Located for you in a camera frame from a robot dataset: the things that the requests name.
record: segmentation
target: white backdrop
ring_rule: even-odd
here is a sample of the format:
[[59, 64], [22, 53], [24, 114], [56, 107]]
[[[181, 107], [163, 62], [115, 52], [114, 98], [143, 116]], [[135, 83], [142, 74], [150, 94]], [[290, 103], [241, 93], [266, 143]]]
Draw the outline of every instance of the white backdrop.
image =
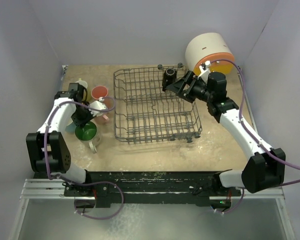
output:
[[242, 64], [278, 0], [29, 0], [62, 64], [177, 64], [221, 33]]
[[8, 239], [25, 178], [26, 136], [47, 118], [61, 64], [27, 0], [0, 0], [0, 240]]
[[[300, 0], [280, 0], [244, 64], [247, 92], [260, 135], [300, 165]], [[285, 181], [300, 171], [285, 168]], [[300, 240], [300, 183], [283, 188]]]

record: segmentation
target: dish rack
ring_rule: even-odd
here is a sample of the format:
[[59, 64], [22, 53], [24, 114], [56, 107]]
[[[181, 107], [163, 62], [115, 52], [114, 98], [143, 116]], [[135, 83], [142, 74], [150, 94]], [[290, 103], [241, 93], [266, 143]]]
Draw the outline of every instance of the dish rack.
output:
[[114, 136], [121, 142], [151, 143], [200, 138], [201, 121], [195, 102], [189, 103], [167, 90], [162, 91], [163, 73], [172, 68], [177, 79], [186, 67], [140, 67], [121, 69], [113, 74]]

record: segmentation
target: cable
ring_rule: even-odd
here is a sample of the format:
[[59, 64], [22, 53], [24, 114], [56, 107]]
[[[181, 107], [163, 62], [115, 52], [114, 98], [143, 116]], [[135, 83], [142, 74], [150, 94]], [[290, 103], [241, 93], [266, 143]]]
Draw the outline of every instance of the cable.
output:
[[74, 185], [78, 185], [78, 186], [83, 186], [83, 187], [90, 187], [90, 186], [94, 186], [94, 185], [99, 185], [99, 184], [110, 184], [110, 185], [113, 185], [115, 188], [118, 189], [120, 195], [121, 195], [121, 205], [119, 207], [119, 209], [109, 215], [109, 216], [106, 216], [106, 217], [94, 217], [94, 216], [89, 216], [89, 215], [86, 215], [85, 213], [83, 212], [80, 212], [78, 209], [77, 209], [77, 206], [76, 206], [76, 202], [74, 202], [74, 209], [75, 209], [75, 213], [78, 213], [80, 214], [81, 216], [84, 216], [86, 218], [89, 218], [89, 219], [95, 219], [95, 220], [106, 220], [106, 219], [110, 219], [110, 218], [113, 218], [114, 216], [116, 216], [123, 208], [124, 206], [124, 194], [122, 192], [122, 190], [120, 189], [119, 186], [117, 186], [115, 183], [113, 182], [110, 182], [110, 181], [98, 181], [98, 182], [92, 182], [92, 183], [79, 183], [79, 182], [75, 182], [75, 181], [72, 181], [70, 179], [67, 179], [66, 177], [64, 176], [61, 176], [61, 175], [55, 175], [55, 176], [51, 176], [51, 171], [50, 171], [50, 165], [49, 165], [49, 159], [48, 159], [48, 133], [49, 133], [49, 128], [50, 128], [50, 124], [54, 118], [54, 116], [56, 115], [57, 111], [60, 109], [60, 107], [62, 105], [65, 105], [65, 104], [75, 104], [75, 105], [78, 105], [78, 106], [81, 106], [81, 107], [84, 107], [86, 109], [90, 109], [90, 110], [93, 110], [93, 111], [98, 111], [98, 112], [102, 112], [102, 113], [107, 113], [107, 112], [110, 112], [112, 110], [115, 109], [116, 107], [116, 100], [112, 97], [112, 96], [105, 96], [103, 97], [104, 99], [112, 99], [113, 101], [113, 106], [109, 109], [105, 109], [105, 110], [101, 110], [101, 109], [95, 109], [93, 107], [90, 107], [90, 106], [86, 106], [82, 103], [79, 103], [79, 102], [76, 102], [76, 101], [64, 101], [62, 103], [59, 104], [58, 107], [56, 107], [52, 112], [51, 112], [51, 115], [50, 117], [48, 118], [48, 121], [47, 121], [47, 125], [45, 127], [45, 132], [44, 132], [44, 136], [43, 136], [43, 151], [44, 151], [44, 161], [45, 161], [45, 167], [46, 167], [46, 173], [47, 173], [47, 176], [48, 176], [48, 179], [49, 180], [53, 180], [55, 178], [60, 178], [64, 181], [66, 181], [67, 183], [70, 183], [70, 184], [74, 184]]
[[85, 87], [83, 87], [83, 90], [85, 91], [85, 98], [82, 102], [86, 102], [88, 99], [88, 89], [86, 89]]
[[[246, 80], [244, 78], [244, 75], [241, 71], [241, 69], [231, 60], [228, 60], [228, 59], [218, 59], [218, 60], [214, 60], [214, 61], [211, 61], [211, 64], [214, 63], [214, 62], [217, 62], [217, 61], [226, 61], [228, 63], [231, 63], [236, 69], [237, 71], [239, 72], [239, 75], [241, 77], [241, 80], [242, 80], [242, 99], [241, 99], [241, 104], [240, 104], [240, 108], [239, 108], [239, 119], [241, 120], [242, 119], [242, 111], [243, 111], [243, 108], [244, 108], [244, 103], [245, 103], [245, 96], [246, 96]], [[251, 131], [249, 131], [249, 129], [246, 127], [245, 123], [243, 121], [240, 121], [241, 122], [241, 125], [243, 127], [243, 129], [253, 138], [253, 140], [259, 144], [259, 146], [266, 152], [266, 154], [268, 154], [272, 159], [278, 161], [279, 163], [281, 164], [284, 164], [284, 165], [287, 165], [288, 167], [291, 167], [291, 168], [294, 168], [294, 169], [297, 169], [297, 170], [300, 170], [300, 166], [298, 165], [295, 165], [293, 163], [290, 163], [290, 162], [286, 162], [278, 157], [276, 157], [275, 155], [273, 155], [271, 152], [269, 152], [265, 146], [263, 146], [261, 143], [259, 143], [259, 140], [258, 138], [256, 138], [256, 136], [253, 135], [253, 133]], [[294, 184], [294, 183], [300, 183], [300, 179], [299, 180], [295, 180], [295, 181], [291, 181], [291, 182], [287, 182], [287, 183], [283, 183], [285, 185], [280, 185], [280, 186], [286, 186], [286, 185], [291, 185], [291, 184]]]
[[226, 199], [225, 200], [230, 200], [231, 201], [231, 196], [232, 196], [232, 192], [231, 192], [231, 189], [229, 189], [228, 191], [228, 195], [226, 196]]
[[242, 189], [242, 194], [241, 194], [241, 197], [239, 199], [239, 201], [233, 206], [231, 207], [228, 211], [219, 211], [219, 210], [214, 210], [215, 213], [220, 213], [220, 214], [229, 214], [231, 213], [233, 210], [235, 210], [243, 201], [244, 199], [244, 196], [245, 196], [245, 189], [244, 188], [241, 188]]
[[75, 210], [74, 213], [80, 214], [81, 216], [84, 216], [84, 217], [89, 218], [89, 219], [94, 219], [94, 220], [107, 220], [107, 219], [111, 219], [114, 216], [118, 215], [118, 213], [120, 213], [120, 211], [124, 207], [124, 193], [122, 192], [122, 190], [115, 183], [110, 182], [110, 181], [98, 181], [98, 182], [93, 182], [93, 183], [81, 183], [81, 186], [82, 185], [84, 185], [84, 186], [94, 186], [94, 185], [98, 185], [98, 184], [110, 184], [110, 185], [114, 186], [115, 188], [117, 188], [119, 190], [120, 195], [121, 195], [121, 205], [120, 205], [119, 209], [115, 213], [113, 213], [113, 214], [111, 214], [109, 216], [105, 216], [105, 217], [89, 216], [89, 215], [86, 215], [85, 213], [79, 211], [77, 209], [76, 202], [74, 202], [74, 210]]
[[94, 199], [97, 201], [97, 191], [95, 189], [92, 190]]

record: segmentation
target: white cylindrical container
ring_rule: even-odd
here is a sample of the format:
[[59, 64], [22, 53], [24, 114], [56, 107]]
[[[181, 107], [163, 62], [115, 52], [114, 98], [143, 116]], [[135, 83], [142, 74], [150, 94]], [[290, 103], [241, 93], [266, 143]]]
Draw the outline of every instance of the white cylindrical container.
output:
[[[187, 66], [196, 75], [200, 74], [199, 66], [202, 63], [219, 59], [235, 61], [235, 57], [219, 33], [209, 32], [198, 35], [189, 42], [185, 50]], [[230, 62], [220, 61], [213, 63], [210, 70], [228, 74], [231, 72], [232, 67]]]

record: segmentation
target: green mug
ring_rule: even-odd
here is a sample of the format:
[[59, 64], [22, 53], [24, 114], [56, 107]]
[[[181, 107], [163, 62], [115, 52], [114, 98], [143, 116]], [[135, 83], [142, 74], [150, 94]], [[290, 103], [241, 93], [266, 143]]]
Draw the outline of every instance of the green mug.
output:
[[77, 126], [74, 133], [76, 138], [90, 148], [94, 154], [97, 153], [97, 146], [101, 141], [101, 133], [93, 122], [89, 121], [84, 127]]

